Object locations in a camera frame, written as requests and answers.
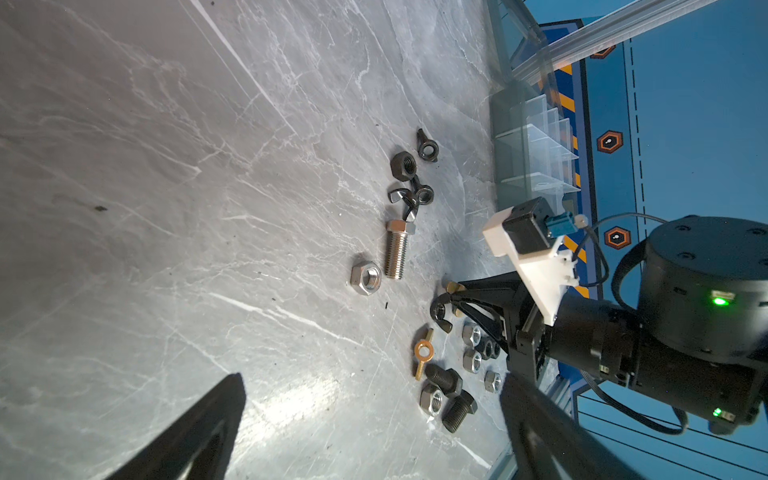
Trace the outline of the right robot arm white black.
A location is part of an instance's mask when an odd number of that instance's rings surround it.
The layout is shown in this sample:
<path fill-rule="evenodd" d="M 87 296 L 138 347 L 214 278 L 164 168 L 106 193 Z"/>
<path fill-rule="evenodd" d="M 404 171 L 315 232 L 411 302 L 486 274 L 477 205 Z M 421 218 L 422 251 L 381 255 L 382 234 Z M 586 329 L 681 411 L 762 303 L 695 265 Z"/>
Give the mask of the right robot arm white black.
<path fill-rule="evenodd" d="M 609 301 L 577 292 L 570 251 L 533 216 L 496 214 L 484 231 L 511 272 L 436 297 L 475 321 L 509 371 L 538 381 L 546 362 L 696 415 L 718 435 L 753 423 L 767 403 L 767 228 L 688 216 L 658 226 L 619 262 Z"/>

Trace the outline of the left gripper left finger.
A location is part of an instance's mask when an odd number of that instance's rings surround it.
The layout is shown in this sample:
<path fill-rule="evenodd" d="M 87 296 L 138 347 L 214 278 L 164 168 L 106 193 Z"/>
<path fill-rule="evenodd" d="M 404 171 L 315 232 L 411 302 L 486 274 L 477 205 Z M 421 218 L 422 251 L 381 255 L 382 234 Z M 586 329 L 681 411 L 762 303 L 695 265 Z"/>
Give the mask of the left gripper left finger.
<path fill-rule="evenodd" d="M 242 375 L 224 377 L 198 402 L 113 472 L 111 479 L 222 479 L 246 403 Z"/>

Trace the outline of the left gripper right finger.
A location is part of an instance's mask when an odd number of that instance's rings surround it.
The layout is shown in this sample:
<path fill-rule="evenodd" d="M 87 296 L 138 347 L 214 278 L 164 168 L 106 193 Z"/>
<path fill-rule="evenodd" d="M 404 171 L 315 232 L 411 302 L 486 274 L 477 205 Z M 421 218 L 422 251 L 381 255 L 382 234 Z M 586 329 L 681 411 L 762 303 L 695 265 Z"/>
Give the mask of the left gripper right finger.
<path fill-rule="evenodd" d="M 534 383 L 510 372 L 500 405 L 517 479 L 639 479 Z"/>

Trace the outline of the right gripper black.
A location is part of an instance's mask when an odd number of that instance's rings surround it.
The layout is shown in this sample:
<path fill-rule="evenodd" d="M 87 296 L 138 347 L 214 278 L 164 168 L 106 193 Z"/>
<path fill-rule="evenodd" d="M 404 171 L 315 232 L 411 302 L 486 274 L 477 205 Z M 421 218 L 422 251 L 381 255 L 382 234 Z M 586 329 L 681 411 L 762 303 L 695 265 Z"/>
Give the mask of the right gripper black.
<path fill-rule="evenodd" d="M 485 290 L 493 293 L 478 293 Z M 449 281 L 438 289 L 438 295 L 445 292 L 452 295 L 453 307 L 499 344 L 507 354 L 510 373 L 541 383 L 549 362 L 548 326 L 517 272 Z"/>

